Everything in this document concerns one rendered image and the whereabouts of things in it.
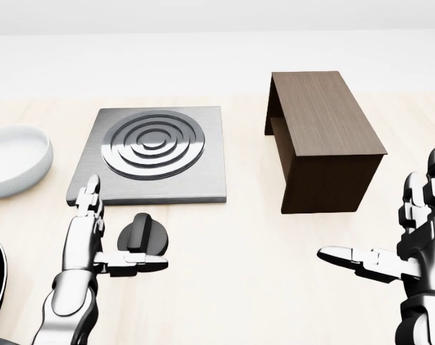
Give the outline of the flat grey stove plate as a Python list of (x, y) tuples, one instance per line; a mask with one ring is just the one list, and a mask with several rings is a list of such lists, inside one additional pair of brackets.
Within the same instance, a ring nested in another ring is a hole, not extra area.
[(225, 202), (220, 107), (100, 109), (68, 205), (92, 174), (107, 206)]

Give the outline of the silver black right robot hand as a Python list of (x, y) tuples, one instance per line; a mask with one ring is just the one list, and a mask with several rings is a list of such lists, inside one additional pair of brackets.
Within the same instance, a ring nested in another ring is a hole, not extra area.
[(412, 172), (404, 183), (403, 205), (398, 210), (404, 232), (396, 251), (349, 247), (323, 247), (318, 258), (354, 270), (371, 280), (389, 283), (401, 280), (411, 312), (425, 318), (429, 330), (435, 329), (435, 148), (428, 158), (427, 181)]

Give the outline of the dark brown wooden shelf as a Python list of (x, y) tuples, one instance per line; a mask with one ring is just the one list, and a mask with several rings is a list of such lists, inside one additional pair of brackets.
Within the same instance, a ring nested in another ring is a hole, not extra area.
[(274, 72), (265, 134), (283, 169), (283, 214), (355, 212), (387, 153), (337, 71)]

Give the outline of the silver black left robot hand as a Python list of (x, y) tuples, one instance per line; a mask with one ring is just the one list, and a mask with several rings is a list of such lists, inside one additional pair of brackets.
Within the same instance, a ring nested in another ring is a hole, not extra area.
[(51, 307), (57, 316), (71, 316), (82, 309), (89, 290), (95, 290), (97, 274), (131, 277), (138, 272), (156, 272), (168, 267), (159, 255), (120, 251), (102, 252), (104, 205), (99, 196), (101, 183), (93, 174), (76, 199), (77, 215), (68, 228), (63, 250), (62, 272), (53, 283)]

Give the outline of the white bowl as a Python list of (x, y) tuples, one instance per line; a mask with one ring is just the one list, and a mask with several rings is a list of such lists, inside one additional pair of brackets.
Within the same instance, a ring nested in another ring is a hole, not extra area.
[(43, 179), (53, 161), (50, 138), (30, 125), (0, 128), (0, 198), (22, 193)]

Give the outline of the round black stove knob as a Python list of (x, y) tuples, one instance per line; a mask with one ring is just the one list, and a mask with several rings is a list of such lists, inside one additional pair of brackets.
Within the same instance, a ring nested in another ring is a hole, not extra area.
[(117, 240), (118, 250), (131, 253), (162, 256), (167, 248), (168, 233), (165, 227), (148, 213), (138, 213), (123, 228)]

